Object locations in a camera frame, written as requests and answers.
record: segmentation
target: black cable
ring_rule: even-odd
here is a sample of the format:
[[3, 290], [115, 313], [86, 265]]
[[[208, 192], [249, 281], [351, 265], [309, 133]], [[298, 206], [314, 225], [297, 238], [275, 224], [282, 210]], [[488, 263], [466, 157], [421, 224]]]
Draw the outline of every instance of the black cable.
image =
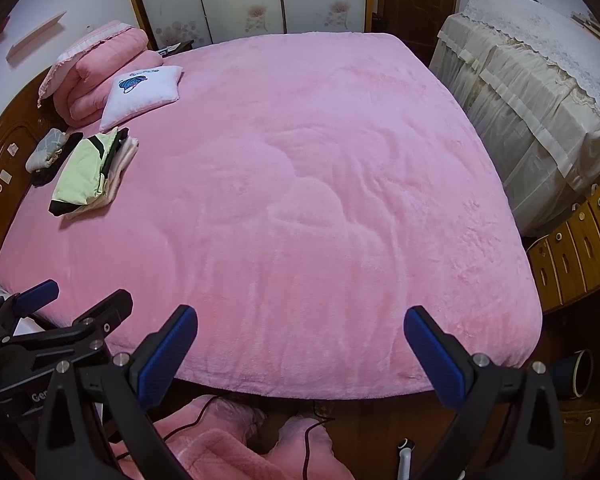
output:
[[307, 474], [309, 470], [309, 457], [311, 456], [311, 448], [309, 446], [309, 432], [318, 426], [322, 426], [327, 422], [331, 422], [332, 420], [336, 420], [333, 417], [323, 417], [315, 413], [315, 400], [314, 400], [314, 415], [322, 420], [320, 422], [316, 422], [311, 427], [308, 427], [304, 432], [304, 466], [302, 466], [302, 480], [308, 480]]
[[[205, 414], [206, 409], [209, 407], [209, 405], [216, 399], [219, 399], [219, 397], [222, 397], [222, 395], [215, 395], [213, 397], [211, 397], [204, 406], [202, 406], [202, 410], [200, 410], [200, 413], [198, 414], [198, 418], [196, 420], [194, 420], [192, 423], [190, 424], [185, 424], [184, 426], [180, 426], [179, 428], [176, 428], [175, 430], [170, 431], [169, 433], [167, 433], [167, 435], [165, 435], [162, 440], [167, 442], [168, 438], [171, 438], [173, 435], [175, 435], [176, 433], [178, 433], [179, 431], [182, 430], [186, 430], [187, 428], [193, 428], [195, 425], [200, 423], [200, 420], [202, 420], [202, 416]], [[129, 456], [129, 452], [126, 451], [122, 454], [119, 454], [116, 457], [116, 460], [122, 460], [123, 458], [126, 458], [127, 456]]]

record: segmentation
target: metal screw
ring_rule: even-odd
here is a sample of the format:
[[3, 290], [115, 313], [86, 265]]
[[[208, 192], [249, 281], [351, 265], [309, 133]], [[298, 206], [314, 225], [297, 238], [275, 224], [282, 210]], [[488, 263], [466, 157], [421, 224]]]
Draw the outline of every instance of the metal screw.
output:
[[104, 345], [104, 341], [102, 339], [94, 339], [89, 343], [89, 348], [91, 348], [91, 350], [100, 350], [102, 345]]
[[472, 359], [480, 368], [484, 368], [491, 363], [491, 360], [487, 354], [474, 354]]
[[59, 374], [64, 374], [71, 367], [71, 363], [69, 361], [60, 361], [56, 365], [56, 372]]
[[116, 366], [124, 366], [129, 362], [129, 354], [126, 352], [120, 352], [113, 356], [113, 364]]
[[544, 374], [546, 372], [546, 366], [540, 361], [534, 361], [531, 368], [536, 374]]

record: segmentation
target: pink plush pajamas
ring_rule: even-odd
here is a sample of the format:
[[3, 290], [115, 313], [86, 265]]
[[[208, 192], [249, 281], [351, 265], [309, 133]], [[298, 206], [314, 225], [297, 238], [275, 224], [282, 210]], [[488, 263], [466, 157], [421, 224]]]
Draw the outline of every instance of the pink plush pajamas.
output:
[[[193, 400], [184, 408], [155, 423], [161, 436], [194, 422], [211, 396]], [[167, 444], [194, 480], [302, 480], [304, 434], [316, 423], [312, 418], [291, 417], [280, 428], [280, 439], [265, 456], [246, 447], [264, 421], [264, 414], [226, 399], [215, 399], [200, 423], [181, 430]], [[309, 480], [353, 480], [347, 468], [331, 450], [331, 439], [323, 426], [309, 433]], [[126, 451], [124, 444], [113, 444], [116, 455]], [[138, 468], [127, 456], [120, 460], [122, 471], [141, 480]]]

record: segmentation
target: wooden headboard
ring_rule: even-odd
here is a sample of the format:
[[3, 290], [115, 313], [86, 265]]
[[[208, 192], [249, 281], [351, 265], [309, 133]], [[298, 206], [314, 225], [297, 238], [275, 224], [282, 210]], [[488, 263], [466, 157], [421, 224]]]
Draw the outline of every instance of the wooden headboard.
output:
[[0, 115], [0, 248], [29, 189], [30, 174], [25, 170], [29, 155], [51, 128], [67, 128], [51, 99], [36, 106], [46, 72], [20, 90]]

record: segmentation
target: pink bedspread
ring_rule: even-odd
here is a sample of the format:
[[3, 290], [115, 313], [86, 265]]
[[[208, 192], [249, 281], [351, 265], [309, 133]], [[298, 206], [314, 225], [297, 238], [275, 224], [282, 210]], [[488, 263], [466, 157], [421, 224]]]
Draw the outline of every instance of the pink bedspread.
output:
[[54, 184], [29, 191], [0, 252], [8, 290], [53, 278], [43, 313], [67, 324], [126, 288], [114, 351], [190, 304], [178, 376], [267, 396], [430, 388], [402, 335], [413, 304], [470, 352], [528, 357], [541, 309], [498, 175], [399, 40], [260, 36], [166, 62], [180, 100], [125, 124], [140, 146], [110, 207], [69, 222], [47, 211]]

